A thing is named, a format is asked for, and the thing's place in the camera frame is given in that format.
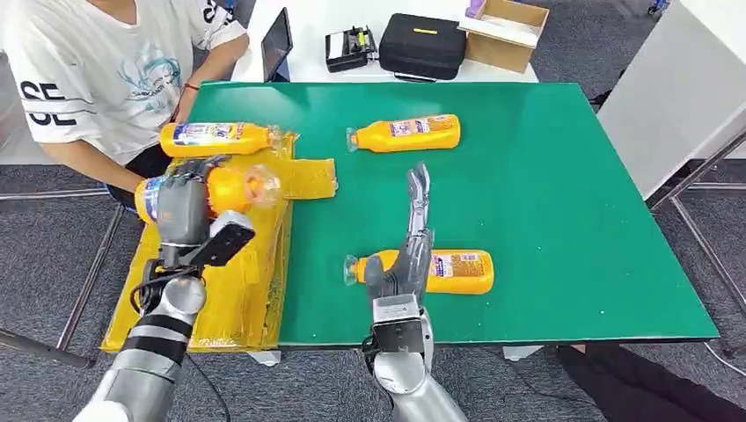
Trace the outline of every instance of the white t-shirt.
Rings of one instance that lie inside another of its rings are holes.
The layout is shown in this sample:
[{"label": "white t-shirt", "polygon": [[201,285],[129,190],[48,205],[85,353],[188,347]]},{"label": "white t-shirt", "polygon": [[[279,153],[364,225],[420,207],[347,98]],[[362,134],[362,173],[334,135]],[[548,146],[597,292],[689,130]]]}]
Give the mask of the white t-shirt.
[{"label": "white t-shirt", "polygon": [[192,45],[212,49],[245,33],[213,0],[135,3],[135,25],[86,0],[11,5],[5,49],[36,142],[83,139],[129,162],[172,117]]}]

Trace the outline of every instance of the bottle cap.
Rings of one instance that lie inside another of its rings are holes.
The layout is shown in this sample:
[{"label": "bottle cap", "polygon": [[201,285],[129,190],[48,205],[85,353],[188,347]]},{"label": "bottle cap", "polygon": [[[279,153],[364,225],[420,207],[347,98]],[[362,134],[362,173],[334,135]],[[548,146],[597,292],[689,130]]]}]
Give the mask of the bottle cap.
[{"label": "bottle cap", "polygon": [[259,207],[271,207],[282,197],[280,180],[267,167],[258,164],[246,171],[246,198]]},{"label": "bottle cap", "polygon": [[360,148],[357,144],[357,130],[353,127],[347,128],[347,148],[350,152],[355,152]]},{"label": "bottle cap", "polygon": [[279,126],[267,126],[267,138],[269,140],[269,146],[272,147],[272,149],[282,148],[282,131]]},{"label": "bottle cap", "polygon": [[345,257],[345,264],[343,268],[344,281],[347,286],[353,286],[357,284],[357,263],[360,262],[358,258],[347,255]]}]

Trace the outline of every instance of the black carrying bag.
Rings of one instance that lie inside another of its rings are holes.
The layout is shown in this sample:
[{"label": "black carrying bag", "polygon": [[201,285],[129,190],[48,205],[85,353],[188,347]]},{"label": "black carrying bag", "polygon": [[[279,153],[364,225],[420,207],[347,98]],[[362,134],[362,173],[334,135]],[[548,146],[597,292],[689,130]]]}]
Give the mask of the black carrying bag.
[{"label": "black carrying bag", "polygon": [[396,13],[379,45],[381,67],[394,73],[453,79],[464,61],[466,33],[452,20]]}]

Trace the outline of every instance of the dark clothing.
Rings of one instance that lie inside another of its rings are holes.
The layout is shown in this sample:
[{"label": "dark clothing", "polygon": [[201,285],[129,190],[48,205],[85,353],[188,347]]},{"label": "dark clothing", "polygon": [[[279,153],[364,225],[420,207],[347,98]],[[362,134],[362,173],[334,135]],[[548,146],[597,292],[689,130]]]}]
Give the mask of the dark clothing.
[{"label": "dark clothing", "polygon": [[[157,143],[141,152],[140,155],[136,156],[124,167],[144,178],[155,178],[161,176],[170,163],[171,158],[163,152],[161,145]],[[135,210],[134,194],[116,186],[106,185],[106,188],[109,190],[112,197],[119,201],[121,205],[130,211]]]},{"label": "dark clothing", "polygon": [[619,346],[558,350],[570,378],[610,422],[744,422],[746,411]]}]

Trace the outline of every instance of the cardboard box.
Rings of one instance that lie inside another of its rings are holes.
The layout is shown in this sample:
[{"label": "cardboard box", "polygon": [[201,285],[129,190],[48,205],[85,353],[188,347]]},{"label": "cardboard box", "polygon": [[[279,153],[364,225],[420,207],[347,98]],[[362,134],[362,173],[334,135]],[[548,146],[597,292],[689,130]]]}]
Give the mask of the cardboard box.
[{"label": "cardboard box", "polygon": [[507,0],[486,0],[474,18],[463,18],[466,58],[523,73],[544,31],[549,10]]}]

